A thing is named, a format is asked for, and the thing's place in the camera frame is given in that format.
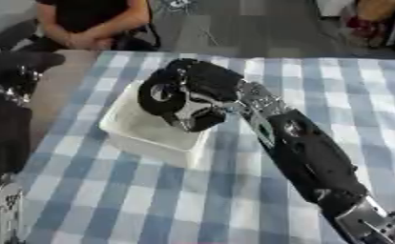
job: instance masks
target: checkered tablecloth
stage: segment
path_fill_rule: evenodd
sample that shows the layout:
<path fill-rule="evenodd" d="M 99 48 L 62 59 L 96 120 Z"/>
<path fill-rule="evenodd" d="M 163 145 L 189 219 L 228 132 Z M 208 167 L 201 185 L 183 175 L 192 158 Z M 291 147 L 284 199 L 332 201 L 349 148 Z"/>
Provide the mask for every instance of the checkered tablecloth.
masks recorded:
<path fill-rule="evenodd" d="M 282 95 L 395 208 L 395 61 L 104 52 L 19 175 L 31 244 L 343 243 L 237 117 L 213 128 L 192 170 L 111 146 L 98 128 L 107 109 L 127 84 L 180 56 L 243 72 Z"/>

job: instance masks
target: person's hand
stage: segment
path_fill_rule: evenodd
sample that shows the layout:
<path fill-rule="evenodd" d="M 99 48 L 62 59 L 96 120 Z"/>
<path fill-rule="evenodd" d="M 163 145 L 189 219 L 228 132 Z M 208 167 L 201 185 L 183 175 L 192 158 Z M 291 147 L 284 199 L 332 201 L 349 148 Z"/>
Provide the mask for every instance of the person's hand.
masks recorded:
<path fill-rule="evenodd" d="M 95 47 L 96 40 L 86 32 L 72 33 L 69 40 L 69 48 L 75 50 L 91 50 Z"/>
<path fill-rule="evenodd" d="M 113 38 L 100 39 L 95 42 L 94 50 L 105 51 L 110 50 L 113 45 Z"/>

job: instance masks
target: person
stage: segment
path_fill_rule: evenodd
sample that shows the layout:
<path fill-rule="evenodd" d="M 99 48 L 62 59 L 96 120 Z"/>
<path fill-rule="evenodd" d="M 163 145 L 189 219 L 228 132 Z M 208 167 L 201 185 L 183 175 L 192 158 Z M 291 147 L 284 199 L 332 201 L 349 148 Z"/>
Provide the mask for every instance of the person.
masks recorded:
<path fill-rule="evenodd" d="M 149 23 L 148 0 L 36 0 L 44 36 L 22 51 L 109 50 Z"/>

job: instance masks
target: white plastic container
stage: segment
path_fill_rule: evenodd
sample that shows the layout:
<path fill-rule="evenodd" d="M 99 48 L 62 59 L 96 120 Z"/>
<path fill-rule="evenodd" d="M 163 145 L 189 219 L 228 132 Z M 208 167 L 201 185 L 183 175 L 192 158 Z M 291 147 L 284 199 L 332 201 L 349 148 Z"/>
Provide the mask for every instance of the white plastic container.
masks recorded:
<path fill-rule="evenodd" d="M 99 123 L 120 150 L 141 154 L 178 167 L 195 167 L 204 153 L 209 130 L 182 132 L 146 113 L 137 102 L 142 81 L 135 81 L 112 104 Z"/>

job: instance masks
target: robotic arm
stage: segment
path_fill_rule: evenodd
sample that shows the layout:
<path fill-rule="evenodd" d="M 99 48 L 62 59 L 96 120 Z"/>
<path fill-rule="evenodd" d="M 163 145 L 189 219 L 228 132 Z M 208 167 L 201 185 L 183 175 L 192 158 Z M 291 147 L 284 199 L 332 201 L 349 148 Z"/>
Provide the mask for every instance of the robotic arm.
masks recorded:
<path fill-rule="evenodd" d="M 301 196 L 350 244 L 395 243 L 395 211 L 387 213 L 359 182 L 344 151 L 309 118 L 262 84 L 194 59 L 158 70 L 138 93 L 142 109 L 186 132 L 240 115 Z"/>

